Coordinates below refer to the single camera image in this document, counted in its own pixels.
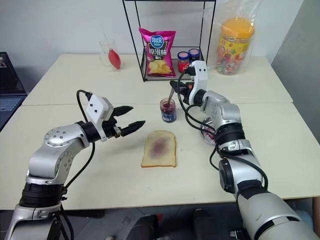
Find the orange lid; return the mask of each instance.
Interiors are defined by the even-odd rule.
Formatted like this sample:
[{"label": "orange lid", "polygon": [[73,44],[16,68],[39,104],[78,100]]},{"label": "orange lid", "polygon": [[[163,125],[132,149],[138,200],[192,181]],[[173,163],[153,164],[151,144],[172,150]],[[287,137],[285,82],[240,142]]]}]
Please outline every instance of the orange lid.
[{"label": "orange lid", "polygon": [[247,18],[229,18],[221,25],[223,35],[235,39],[249,39],[255,34],[255,27]]}]

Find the potato chip bag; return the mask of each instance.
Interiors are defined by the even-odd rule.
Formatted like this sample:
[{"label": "potato chip bag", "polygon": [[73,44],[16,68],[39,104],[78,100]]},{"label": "potato chip bag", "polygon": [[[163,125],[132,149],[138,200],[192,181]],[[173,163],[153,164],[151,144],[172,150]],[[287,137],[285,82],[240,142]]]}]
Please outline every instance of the potato chip bag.
[{"label": "potato chip bag", "polygon": [[139,27],[139,32],[146,42],[147,75],[175,77],[170,49],[174,42],[176,31],[150,32]]}]

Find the small jar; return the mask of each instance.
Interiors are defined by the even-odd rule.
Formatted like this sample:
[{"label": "small jar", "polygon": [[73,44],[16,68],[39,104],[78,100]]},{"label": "small jar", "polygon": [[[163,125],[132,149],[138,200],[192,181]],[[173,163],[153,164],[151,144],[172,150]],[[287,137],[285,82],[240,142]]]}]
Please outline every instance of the small jar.
[{"label": "small jar", "polygon": [[221,34],[217,49],[216,71],[223,75],[238,73],[255,28],[243,17],[234,17],[221,25]]},{"label": "small jar", "polygon": [[200,60],[200,51],[196,48],[191,48],[189,50],[189,60],[190,60],[190,63],[196,60]]},{"label": "small jar", "polygon": [[161,116],[163,121],[172,123],[177,119],[176,103],[173,99],[168,101],[169,98],[164,98],[160,102]]},{"label": "small jar", "polygon": [[189,66],[189,54],[186,51],[178,53],[178,70],[182,73]]}]

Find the robotic arm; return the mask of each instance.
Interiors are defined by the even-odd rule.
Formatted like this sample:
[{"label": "robotic arm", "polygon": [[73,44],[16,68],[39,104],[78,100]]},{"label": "robotic arm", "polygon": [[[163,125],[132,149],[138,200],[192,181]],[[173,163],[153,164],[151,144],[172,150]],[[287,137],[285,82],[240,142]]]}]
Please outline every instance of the robotic arm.
[{"label": "robotic arm", "polygon": [[67,180],[75,156],[90,143],[126,136],[141,128],[137,121],[126,128],[116,126],[114,117],[126,114],[131,106],[113,107],[104,97],[86,93],[88,122],[53,128],[29,162],[20,202],[5,236],[6,240],[58,240],[62,230],[59,218],[61,200],[67,193]]},{"label": "robotic arm", "polygon": [[199,105],[211,120],[219,162],[221,187],[234,195],[243,224],[252,240],[318,240],[316,234],[277,195],[268,191],[268,178],[245,138],[240,111],[224,96],[207,88],[207,66],[194,61],[186,70],[194,82],[171,81],[183,102]]}]

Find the slice of bread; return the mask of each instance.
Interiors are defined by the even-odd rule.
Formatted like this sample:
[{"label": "slice of bread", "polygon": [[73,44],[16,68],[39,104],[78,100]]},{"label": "slice of bread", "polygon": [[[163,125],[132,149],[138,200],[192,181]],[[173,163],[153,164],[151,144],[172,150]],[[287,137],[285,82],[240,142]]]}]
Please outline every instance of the slice of bread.
[{"label": "slice of bread", "polygon": [[172,132],[153,131],[148,135],[141,167],[176,167],[176,137]]}]

